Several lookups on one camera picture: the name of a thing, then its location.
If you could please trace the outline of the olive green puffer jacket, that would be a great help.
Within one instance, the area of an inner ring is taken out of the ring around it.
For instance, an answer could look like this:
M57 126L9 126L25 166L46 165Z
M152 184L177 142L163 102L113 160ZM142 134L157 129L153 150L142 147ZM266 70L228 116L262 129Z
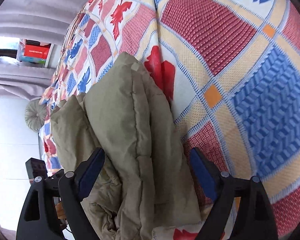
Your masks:
M146 68L121 53L88 92L50 116L58 159L75 170L104 149L104 167L82 207L101 239L151 239L157 227L201 219L169 103Z

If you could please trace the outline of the round grey-green pleated cushion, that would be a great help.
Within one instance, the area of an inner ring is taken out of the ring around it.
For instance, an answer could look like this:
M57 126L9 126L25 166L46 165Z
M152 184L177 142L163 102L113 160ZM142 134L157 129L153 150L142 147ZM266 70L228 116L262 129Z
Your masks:
M40 100L31 100L25 108L25 122L29 129L39 132L47 116L46 104L40 104Z

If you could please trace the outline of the grey curtain left panel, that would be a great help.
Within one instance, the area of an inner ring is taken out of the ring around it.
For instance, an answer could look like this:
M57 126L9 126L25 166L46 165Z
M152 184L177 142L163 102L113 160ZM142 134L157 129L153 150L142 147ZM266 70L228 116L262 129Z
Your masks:
M54 72L51 68L0 64L0 97L39 98L51 85Z

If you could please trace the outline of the grey curtain panel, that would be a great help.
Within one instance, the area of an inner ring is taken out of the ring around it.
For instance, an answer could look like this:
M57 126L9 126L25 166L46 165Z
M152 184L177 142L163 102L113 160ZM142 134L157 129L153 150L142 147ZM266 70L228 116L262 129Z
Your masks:
M87 1L4 0L0 6L0 36L61 45Z
M51 68L0 64L0 97L39 98L51 85L54 72Z

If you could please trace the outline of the red box on windowsill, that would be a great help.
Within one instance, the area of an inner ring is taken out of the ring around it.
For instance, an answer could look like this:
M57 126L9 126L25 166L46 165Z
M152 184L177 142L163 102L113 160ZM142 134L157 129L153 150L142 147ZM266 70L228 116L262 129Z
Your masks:
M49 44L46 46L34 46L34 45L26 44L24 56L34 57L34 58L45 60L45 59L47 59L49 50L50 50Z

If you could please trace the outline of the teal box on windowsill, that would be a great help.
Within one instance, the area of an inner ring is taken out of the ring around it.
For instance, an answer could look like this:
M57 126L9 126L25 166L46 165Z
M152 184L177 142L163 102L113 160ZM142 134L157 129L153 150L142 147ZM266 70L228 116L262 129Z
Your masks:
M51 44L34 40L20 39L17 49L17 60L45 64Z

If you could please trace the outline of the grey curtain right panel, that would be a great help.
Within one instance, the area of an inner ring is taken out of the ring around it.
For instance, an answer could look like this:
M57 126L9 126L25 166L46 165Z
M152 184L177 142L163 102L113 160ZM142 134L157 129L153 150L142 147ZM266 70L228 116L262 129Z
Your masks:
M0 36L61 45L87 1L4 0L0 6Z

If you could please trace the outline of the leaf patterned patchwork bedspread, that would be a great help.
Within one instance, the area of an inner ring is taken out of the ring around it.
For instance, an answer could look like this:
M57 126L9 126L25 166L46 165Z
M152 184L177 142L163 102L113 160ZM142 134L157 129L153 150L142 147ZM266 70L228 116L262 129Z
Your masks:
M300 15L290 0L89 0L41 102L49 111L141 61L172 107L185 150L257 175L279 237L300 223Z

